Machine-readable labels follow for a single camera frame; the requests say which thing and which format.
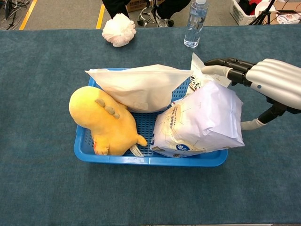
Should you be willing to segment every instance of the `stuffed animal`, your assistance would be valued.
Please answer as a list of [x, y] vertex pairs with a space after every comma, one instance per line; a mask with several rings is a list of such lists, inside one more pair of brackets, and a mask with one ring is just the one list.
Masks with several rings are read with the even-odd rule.
[[76, 90], [69, 112], [78, 125], [91, 130], [95, 154], [123, 155], [137, 143], [147, 145], [127, 107], [101, 89], [85, 86]]

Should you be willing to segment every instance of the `plastic bottle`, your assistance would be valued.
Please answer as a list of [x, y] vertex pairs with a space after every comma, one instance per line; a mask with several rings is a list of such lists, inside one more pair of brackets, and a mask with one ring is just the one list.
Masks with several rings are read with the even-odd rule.
[[191, 4], [184, 39], [186, 46], [192, 48], [198, 46], [207, 11], [208, 3], [206, 0], [194, 0]]

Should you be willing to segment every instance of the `person's leg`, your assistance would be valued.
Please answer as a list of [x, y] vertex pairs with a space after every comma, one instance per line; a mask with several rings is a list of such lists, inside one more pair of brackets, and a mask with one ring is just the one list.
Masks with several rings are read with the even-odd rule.
[[180, 12], [189, 3], [190, 0], [165, 0], [159, 5], [157, 14], [162, 19], [170, 19], [174, 13]]
[[103, 0], [103, 4], [110, 14], [111, 18], [113, 18], [117, 13], [123, 13], [129, 18], [126, 8], [126, 5], [129, 2], [130, 0]]

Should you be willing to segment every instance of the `robotic arm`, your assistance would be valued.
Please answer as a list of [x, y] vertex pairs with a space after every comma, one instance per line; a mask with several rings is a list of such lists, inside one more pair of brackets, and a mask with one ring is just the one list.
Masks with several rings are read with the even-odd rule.
[[242, 130], [262, 127], [285, 111], [301, 113], [301, 68], [274, 59], [252, 64], [226, 58], [210, 60], [204, 64], [202, 73], [225, 76], [232, 81], [232, 86], [240, 83], [251, 87], [273, 104], [257, 119], [242, 122]]

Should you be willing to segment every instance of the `packaged bag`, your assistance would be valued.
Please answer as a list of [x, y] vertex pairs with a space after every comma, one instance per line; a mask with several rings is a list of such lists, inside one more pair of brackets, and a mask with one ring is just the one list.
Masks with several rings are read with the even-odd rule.
[[241, 108], [233, 90], [209, 81], [157, 117], [150, 148], [187, 157], [244, 146]]
[[172, 92], [193, 74], [190, 70], [163, 65], [86, 72], [106, 93], [136, 113], [165, 110], [171, 103]]

